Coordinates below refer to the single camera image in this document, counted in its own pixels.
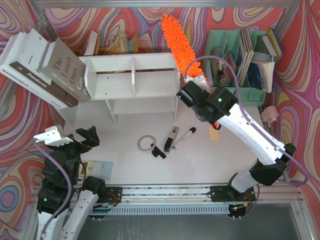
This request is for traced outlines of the orange microfiber duster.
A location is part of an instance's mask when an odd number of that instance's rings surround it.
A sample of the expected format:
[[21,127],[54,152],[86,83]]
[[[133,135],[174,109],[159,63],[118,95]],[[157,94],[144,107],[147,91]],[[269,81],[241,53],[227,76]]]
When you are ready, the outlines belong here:
[[171,49],[178,70],[185,77],[204,76],[200,63],[196,61],[196,54],[184,34],[179,20],[165,13],[161,19],[161,29],[167,45]]

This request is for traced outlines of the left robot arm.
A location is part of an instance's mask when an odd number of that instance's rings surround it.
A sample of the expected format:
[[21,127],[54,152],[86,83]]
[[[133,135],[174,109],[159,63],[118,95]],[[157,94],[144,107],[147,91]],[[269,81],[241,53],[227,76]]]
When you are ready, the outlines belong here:
[[83,166],[81,155],[100,144],[95,126],[78,128],[76,133],[84,140],[64,135],[60,125],[33,137],[34,146],[45,156],[36,205],[39,240],[76,240],[94,204],[106,193],[105,181],[94,176],[75,188]]

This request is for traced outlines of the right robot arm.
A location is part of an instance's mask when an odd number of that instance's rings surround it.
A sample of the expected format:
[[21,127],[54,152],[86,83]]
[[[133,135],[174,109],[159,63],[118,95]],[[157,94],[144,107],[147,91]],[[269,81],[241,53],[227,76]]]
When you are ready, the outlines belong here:
[[176,94],[195,112],[201,122],[219,123],[238,136],[255,153],[256,162],[242,172],[235,173],[228,184],[215,192],[214,202],[237,202],[244,192],[262,184],[271,186],[284,173],[290,157],[296,151],[272,137],[241,108],[239,100],[226,88],[217,87],[209,93],[189,81]]

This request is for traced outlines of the white wooden bookshelf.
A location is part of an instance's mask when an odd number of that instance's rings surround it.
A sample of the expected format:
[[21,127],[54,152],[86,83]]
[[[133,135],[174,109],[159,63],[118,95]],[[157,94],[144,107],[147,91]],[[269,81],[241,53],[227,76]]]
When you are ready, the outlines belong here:
[[177,118],[180,73],[173,54],[82,56],[84,83],[93,101],[105,101],[113,122],[121,115],[172,113]]

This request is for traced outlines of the white marker black cap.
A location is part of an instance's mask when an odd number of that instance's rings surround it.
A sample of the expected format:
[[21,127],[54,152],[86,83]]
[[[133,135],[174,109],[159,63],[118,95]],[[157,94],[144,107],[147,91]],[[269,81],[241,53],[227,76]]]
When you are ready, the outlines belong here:
[[191,127],[185,134],[183,134],[178,141],[176,141],[172,147],[173,150],[180,148],[194,133],[196,132],[195,127]]

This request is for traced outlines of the yellow sticky note pad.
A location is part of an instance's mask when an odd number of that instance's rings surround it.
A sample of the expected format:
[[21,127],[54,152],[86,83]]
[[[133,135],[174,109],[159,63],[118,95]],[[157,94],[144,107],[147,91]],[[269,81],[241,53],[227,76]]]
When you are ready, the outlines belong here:
[[209,139],[211,141],[219,141],[220,140],[219,130],[216,130],[212,126],[210,126],[208,128],[208,132],[209,132]]

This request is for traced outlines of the black white stapler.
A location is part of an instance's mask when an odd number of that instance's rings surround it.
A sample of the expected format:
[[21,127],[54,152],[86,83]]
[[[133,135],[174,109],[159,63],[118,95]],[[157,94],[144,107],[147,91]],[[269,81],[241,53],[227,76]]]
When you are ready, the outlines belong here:
[[179,127],[175,126],[172,129],[169,137],[167,138],[167,140],[166,140],[166,142],[164,144],[163,152],[164,152],[165,155],[170,153],[170,151],[172,149],[172,146],[173,146],[173,144],[174,144],[174,142],[176,140],[176,137],[178,135],[178,132],[179,132]]

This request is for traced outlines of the mint green desk organizer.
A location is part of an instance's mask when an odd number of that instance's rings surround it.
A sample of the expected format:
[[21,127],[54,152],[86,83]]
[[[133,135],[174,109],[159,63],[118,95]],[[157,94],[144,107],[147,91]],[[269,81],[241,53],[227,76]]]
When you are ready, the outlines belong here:
[[[257,37],[266,35],[267,31],[259,30],[249,30],[249,35],[254,48],[257,42]],[[240,52],[240,43],[241,42],[241,30],[221,30],[221,29],[211,29],[208,32],[204,55],[216,55],[220,56],[219,50],[223,49],[224,52],[231,52],[232,57],[235,62],[237,62],[237,57]],[[213,85],[213,72],[210,66],[210,59],[203,59],[201,61],[201,67],[209,84]],[[236,95],[237,90],[234,82],[231,86],[228,86],[227,89]],[[259,107],[265,101],[266,92],[251,87],[248,78],[245,78],[243,86],[239,88],[241,100],[244,106],[249,107]]]

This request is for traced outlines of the brown book Fredonia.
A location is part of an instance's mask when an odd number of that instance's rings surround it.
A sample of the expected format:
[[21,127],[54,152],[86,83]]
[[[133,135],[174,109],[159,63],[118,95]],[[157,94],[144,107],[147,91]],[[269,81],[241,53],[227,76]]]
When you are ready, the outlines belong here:
[[56,83],[46,83],[41,77],[37,76],[31,70],[23,66],[18,61],[9,64],[10,67],[18,71],[20,74],[25,76],[27,79],[38,85],[43,90],[46,90],[49,94],[59,99],[61,102],[66,104],[68,107],[75,107],[78,105],[78,100],[70,95],[67,91],[62,89]]

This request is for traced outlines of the black T-shaped plastic part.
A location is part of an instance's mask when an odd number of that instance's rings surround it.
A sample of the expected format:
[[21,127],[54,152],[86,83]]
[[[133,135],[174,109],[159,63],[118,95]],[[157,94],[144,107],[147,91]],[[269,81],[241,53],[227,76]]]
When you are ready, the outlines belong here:
[[157,146],[154,146],[153,150],[151,151],[151,154],[155,158],[161,157],[162,159],[165,159],[167,157]]

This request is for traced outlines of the white paperback book stack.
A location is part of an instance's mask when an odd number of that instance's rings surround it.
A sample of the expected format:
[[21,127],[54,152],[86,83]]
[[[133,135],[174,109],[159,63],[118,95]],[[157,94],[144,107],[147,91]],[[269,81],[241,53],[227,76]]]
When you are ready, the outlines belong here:
[[257,75],[261,82],[261,90],[266,93],[270,93],[273,85],[275,62],[253,59],[251,63],[258,69]]

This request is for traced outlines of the grey book The Lonely Ones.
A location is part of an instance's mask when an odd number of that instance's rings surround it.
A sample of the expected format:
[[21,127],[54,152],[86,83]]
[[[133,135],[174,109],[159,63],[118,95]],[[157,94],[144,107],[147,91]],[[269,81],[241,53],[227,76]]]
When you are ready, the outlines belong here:
[[39,71],[81,103],[91,99],[85,87],[86,65],[60,39],[49,44]]

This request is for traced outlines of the wooden rack with books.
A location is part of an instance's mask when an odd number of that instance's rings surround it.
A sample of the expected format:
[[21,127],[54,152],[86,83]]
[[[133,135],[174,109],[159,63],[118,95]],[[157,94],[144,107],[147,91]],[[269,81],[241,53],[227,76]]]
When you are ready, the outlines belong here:
[[122,32],[110,46],[100,46],[101,36],[92,31],[79,52],[80,56],[136,54],[139,51],[139,34],[130,39]]

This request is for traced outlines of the white book Mademoiselle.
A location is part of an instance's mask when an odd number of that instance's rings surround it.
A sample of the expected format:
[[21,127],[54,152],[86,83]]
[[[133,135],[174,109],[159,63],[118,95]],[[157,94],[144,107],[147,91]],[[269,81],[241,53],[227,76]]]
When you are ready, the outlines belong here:
[[35,29],[11,36],[0,57],[0,73],[60,110],[68,106],[9,66],[19,62],[47,84],[51,84],[52,81],[38,71],[48,46],[48,41]]

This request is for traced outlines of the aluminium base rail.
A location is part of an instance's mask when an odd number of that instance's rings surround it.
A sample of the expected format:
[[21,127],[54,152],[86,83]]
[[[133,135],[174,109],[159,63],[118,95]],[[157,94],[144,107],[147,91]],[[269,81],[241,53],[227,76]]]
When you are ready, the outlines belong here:
[[94,219],[108,215],[227,215],[241,220],[258,204],[289,204],[295,209],[304,202],[298,187],[276,183],[254,186],[236,200],[222,195],[222,185],[153,184],[106,185],[99,200],[84,200]]

